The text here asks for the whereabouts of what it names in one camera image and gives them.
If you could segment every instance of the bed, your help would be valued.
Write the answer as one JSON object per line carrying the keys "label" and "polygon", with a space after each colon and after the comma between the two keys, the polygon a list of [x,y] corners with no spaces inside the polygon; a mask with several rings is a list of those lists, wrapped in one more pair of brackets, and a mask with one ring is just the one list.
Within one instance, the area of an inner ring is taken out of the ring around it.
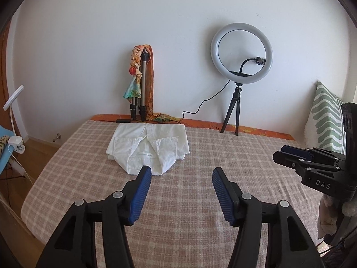
{"label": "bed", "polygon": [[[28,193],[21,217],[44,244],[78,198],[97,201],[121,190],[128,175],[105,150],[117,125],[85,122],[44,168]],[[224,220],[212,186],[212,171],[220,166],[231,181],[260,201],[285,199],[317,242],[321,193],[300,183],[300,177],[275,164],[273,153],[283,138],[192,128],[186,125],[190,154],[162,176],[153,176],[138,221],[127,227],[136,267],[227,267],[238,228]],[[101,226],[96,225],[98,267],[105,267]],[[257,267],[264,267],[267,224],[263,224]]]}

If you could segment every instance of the metal screw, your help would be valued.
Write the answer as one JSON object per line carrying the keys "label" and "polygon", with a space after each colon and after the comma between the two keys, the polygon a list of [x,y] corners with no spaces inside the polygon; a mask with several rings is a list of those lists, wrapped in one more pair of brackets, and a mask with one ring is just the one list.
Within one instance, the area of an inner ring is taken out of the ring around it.
{"label": "metal screw", "polygon": [[288,206],[289,206],[289,203],[288,203],[286,200],[282,200],[282,201],[280,202],[280,205],[281,205],[282,207],[288,207]]}
{"label": "metal screw", "polygon": [[242,193],[242,198],[244,199],[251,199],[252,195],[250,193]]}
{"label": "metal screw", "polygon": [[83,203],[84,203],[84,200],[83,200],[82,198],[78,198],[78,199],[74,202],[74,204],[75,204],[76,206],[78,206],[78,207],[80,207],[81,205],[83,205]]}
{"label": "metal screw", "polygon": [[123,193],[121,191],[116,191],[113,193],[114,198],[121,198],[123,196]]}

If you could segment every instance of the tripod leg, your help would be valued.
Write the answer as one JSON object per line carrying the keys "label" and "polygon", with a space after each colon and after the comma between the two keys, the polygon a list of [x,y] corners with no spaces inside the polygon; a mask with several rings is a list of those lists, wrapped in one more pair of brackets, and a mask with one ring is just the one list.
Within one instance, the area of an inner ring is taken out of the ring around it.
{"label": "tripod leg", "polygon": [[229,105],[227,115],[226,115],[226,118],[224,119],[223,126],[222,126],[220,133],[223,133],[224,130],[226,129],[228,120],[231,117],[231,114],[232,114],[232,111],[233,111],[233,108],[234,108],[234,105],[236,104],[236,102],[237,102],[237,99],[235,97],[233,97],[231,100],[231,104]]}
{"label": "tripod leg", "polygon": [[237,100],[237,113],[236,113],[236,136],[238,136],[238,127],[239,127],[239,114],[241,111],[241,102]]}

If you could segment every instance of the green patterned pillow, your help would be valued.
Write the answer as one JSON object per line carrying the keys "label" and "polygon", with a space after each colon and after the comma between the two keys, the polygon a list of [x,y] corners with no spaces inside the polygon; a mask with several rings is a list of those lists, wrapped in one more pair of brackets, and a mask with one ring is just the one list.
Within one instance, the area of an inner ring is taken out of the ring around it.
{"label": "green patterned pillow", "polygon": [[346,134],[343,130],[343,101],[317,82],[314,102],[305,127],[305,143],[309,148],[319,147],[346,154]]}

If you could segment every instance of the leopard print cushion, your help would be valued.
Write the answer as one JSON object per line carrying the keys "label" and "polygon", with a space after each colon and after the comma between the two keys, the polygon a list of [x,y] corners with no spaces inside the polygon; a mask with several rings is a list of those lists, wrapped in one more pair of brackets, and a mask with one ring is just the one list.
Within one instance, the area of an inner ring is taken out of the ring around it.
{"label": "leopard print cushion", "polygon": [[8,143],[9,139],[10,139],[10,137],[6,136],[6,135],[2,136],[0,138],[0,156],[1,156],[2,152],[4,151],[4,148],[5,148],[6,144]]}

